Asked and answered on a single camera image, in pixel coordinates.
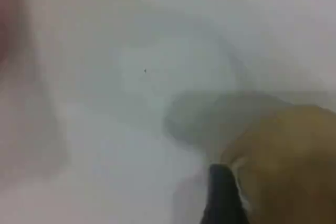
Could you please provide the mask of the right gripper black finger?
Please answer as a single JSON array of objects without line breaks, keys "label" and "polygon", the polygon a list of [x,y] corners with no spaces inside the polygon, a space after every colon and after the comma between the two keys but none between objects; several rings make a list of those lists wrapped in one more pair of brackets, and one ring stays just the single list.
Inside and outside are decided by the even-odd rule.
[{"label": "right gripper black finger", "polygon": [[201,224],[247,224],[232,171],[213,164],[208,172],[207,202]]}]

